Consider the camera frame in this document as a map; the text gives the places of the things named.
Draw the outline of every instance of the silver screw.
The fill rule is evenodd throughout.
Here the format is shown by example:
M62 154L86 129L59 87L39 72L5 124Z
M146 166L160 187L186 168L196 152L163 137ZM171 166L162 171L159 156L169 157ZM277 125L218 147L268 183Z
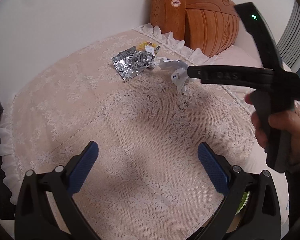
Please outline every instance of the silver screw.
M267 171L267 170L264 170L264 171L263 171L263 175L265 175L266 177L269 177L269 176L270 176L270 172Z
M33 170L29 170L26 172L26 176L30 177L33 174Z
M54 169L55 172L61 172L63 171L63 166L57 166L55 169Z
M233 171L236 172L236 173L241 172L241 168L240 168L239 166L237 166L237 165L233 166L232 169L233 169Z

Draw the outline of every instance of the logo sticker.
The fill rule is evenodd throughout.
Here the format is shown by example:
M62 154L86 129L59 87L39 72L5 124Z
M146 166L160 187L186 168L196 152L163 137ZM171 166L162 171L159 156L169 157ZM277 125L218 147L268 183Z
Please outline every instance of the logo sticker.
M181 5L181 2L179 0L172 0L171 5L173 7L179 7Z

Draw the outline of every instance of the floral lace pattern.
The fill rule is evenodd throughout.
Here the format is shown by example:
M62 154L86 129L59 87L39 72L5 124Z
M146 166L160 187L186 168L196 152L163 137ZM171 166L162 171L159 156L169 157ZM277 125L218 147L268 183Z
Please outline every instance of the floral lace pattern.
M244 166L254 129L221 86L188 82L181 95L159 67L124 83L111 57L142 41L154 42L135 30L98 41L26 85L13 106L16 161L21 176L48 172L96 141L99 157L74 195L95 232L104 240L186 239L223 199L198 145L207 141ZM158 56L186 61L165 46Z

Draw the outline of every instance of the human hand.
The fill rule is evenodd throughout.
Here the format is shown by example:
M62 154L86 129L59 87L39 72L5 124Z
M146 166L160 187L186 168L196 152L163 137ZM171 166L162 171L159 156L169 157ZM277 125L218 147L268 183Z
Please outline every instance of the human hand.
M252 105L250 99L250 94L246 95L244 98L247 104ZM255 136L258 141L258 144L265 148L268 139L261 128L261 122L257 115L257 112L254 112L251 115L251 122L256 129ZM268 119L269 125L272 128L279 130L286 130L291 133L291 154L289 156L290 165L295 165L300 162L300 111L296 109L293 111L282 111L275 114L271 114Z

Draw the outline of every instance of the white wall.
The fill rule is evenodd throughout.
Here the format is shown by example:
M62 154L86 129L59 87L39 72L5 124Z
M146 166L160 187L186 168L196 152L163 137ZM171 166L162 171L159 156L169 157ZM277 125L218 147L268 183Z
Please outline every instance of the white wall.
M6 102L58 59L106 36L149 22L151 0L1 0L0 98ZM253 1L278 41L294 0ZM237 45L255 57L243 29Z

